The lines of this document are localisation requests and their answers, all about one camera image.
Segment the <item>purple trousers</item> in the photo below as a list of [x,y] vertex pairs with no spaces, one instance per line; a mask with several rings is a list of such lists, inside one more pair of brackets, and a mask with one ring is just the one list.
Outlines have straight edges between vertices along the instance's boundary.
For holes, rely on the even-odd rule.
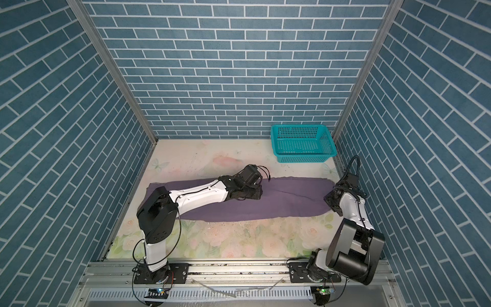
[[183,213],[181,217],[183,220],[220,223],[319,216],[330,210],[323,198],[333,187],[334,182],[329,179],[273,178],[262,182],[260,200],[211,203]]

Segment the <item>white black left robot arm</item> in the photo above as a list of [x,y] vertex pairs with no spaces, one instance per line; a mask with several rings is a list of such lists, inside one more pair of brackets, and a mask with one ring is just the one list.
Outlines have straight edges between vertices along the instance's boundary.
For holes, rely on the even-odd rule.
[[229,200],[259,200],[262,176],[224,175],[210,183],[188,189],[154,189],[138,208],[136,217],[144,234],[144,264],[152,272],[165,272],[169,252],[166,239],[173,231],[175,220],[194,209]]

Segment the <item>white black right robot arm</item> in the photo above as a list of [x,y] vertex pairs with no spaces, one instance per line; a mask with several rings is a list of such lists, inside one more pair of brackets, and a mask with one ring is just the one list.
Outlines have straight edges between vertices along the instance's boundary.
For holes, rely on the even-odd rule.
[[309,277],[320,281],[339,274],[363,285],[371,284],[385,237],[368,219],[364,193],[337,185],[324,200],[342,220],[329,247],[311,254]]

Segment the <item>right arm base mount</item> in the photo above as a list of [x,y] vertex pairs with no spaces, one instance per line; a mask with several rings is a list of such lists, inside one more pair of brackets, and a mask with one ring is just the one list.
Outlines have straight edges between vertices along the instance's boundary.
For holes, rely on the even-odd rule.
[[291,283],[339,283],[341,276],[335,272],[312,271],[307,262],[289,262],[286,264]]

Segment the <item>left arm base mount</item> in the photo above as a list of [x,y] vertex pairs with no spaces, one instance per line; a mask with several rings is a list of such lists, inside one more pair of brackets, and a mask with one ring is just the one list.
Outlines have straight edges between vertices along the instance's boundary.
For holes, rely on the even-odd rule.
[[152,272],[146,264],[133,268],[135,284],[185,284],[189,272],[188,263],[170,263]]

